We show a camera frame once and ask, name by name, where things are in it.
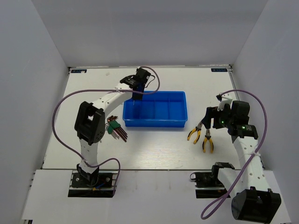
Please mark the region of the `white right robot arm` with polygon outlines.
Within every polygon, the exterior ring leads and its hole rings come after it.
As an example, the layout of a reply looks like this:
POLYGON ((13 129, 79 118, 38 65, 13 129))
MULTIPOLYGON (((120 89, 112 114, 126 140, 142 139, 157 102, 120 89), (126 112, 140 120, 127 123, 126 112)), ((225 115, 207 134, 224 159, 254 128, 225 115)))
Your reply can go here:
POLYGON ((213 165, 211 181, 224 185, 232 198, 231 211, 234 219, 269 224, 281 205, 281 196, 274 193, 264 175, 258 148, 256 127, 249 124, 250 105, 243 101, 223 100, 211 112, 215 129, 227 128, 242 167, 237 173, 231 164, 213 165))

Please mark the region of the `yellow black long-nose pliers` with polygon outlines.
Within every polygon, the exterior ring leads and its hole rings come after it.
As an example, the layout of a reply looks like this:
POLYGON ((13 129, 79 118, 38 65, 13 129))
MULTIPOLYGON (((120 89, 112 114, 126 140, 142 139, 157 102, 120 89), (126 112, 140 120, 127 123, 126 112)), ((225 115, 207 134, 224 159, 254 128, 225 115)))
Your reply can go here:
POLYGON ((187 136, 187 141, 189 141, 190 138, 191 138, 191 136, 192 136, 194 133, 196 133, 196 138, 195 138, 195 140, 193 141, 193 143, 196 144, 196 143, 198 142, 199 138, 200 138, 200 134, 201 134, 202 126, 203 126, 203 124, 202 124, 202 122, 200 121, 200 122, 197 124, 197 126, 189 132, 189 134, 188 134, 188 136, 187 136))

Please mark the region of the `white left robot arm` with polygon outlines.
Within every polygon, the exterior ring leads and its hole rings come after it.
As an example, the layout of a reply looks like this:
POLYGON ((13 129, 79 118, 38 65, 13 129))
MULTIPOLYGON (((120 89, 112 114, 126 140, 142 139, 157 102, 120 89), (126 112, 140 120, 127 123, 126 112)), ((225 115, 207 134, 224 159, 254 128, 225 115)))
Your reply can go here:
POLYGON ((100 99, 81 103, 74 127, 83 156, 77 171, 88 186, 95 186, 99 180, 98 143, 105 134, 107 116, 126 100, 141 99, 140 92, 144 92, 150 76, 150 72, 138 68, 136 74, 121 79, 113 90, 100 99))

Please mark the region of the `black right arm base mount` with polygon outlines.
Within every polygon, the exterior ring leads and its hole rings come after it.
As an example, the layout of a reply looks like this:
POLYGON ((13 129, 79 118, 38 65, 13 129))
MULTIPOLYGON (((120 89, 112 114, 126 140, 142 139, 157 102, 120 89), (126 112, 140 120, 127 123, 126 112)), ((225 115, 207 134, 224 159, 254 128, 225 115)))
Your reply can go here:
POLYGON ((227 193, 224 185, 212 178, 212 172, 193 172, 190 180, 195 183, 197 199, 216 199, 227 193))

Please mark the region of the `yellow black short pliers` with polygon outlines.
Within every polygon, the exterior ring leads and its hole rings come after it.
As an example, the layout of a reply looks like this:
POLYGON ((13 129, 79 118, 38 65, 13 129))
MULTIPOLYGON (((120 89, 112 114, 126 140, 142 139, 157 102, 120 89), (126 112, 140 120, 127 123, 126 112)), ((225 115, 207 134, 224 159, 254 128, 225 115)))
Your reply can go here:
POLYGON ((214 143, 213 143, 212 138, 211 138, 210 129, 206 130, 205 138, 204 138, 203 143, 202 143, 203 153, 206 152, 206 144, 207 143, 210 144, 210 153, 212 154, 214 152, 214 143))

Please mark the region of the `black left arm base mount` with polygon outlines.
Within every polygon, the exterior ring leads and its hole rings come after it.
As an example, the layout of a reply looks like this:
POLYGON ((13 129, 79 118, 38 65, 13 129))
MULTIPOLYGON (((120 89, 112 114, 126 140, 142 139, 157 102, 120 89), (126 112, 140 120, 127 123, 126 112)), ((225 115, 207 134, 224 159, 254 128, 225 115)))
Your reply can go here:
POLYGON ((118 172, 99 172, 95 180, 88 182, 78 172, 71 175, 69 198, 113 198, 116 192, 118 172))

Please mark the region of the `green hex key set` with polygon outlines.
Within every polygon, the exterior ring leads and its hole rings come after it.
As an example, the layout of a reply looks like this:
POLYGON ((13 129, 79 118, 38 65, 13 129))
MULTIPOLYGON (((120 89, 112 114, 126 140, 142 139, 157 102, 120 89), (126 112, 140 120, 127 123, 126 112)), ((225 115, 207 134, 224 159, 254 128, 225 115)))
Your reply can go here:
POLYGON ((105 124, 106 131, 109 135, 111 135, 115 140, 123 140, 127 142, 128 134, 125 130, 121 127, 120 123, 117 121, 117 116, 110 116, 107 118, 107 122, 105 124))

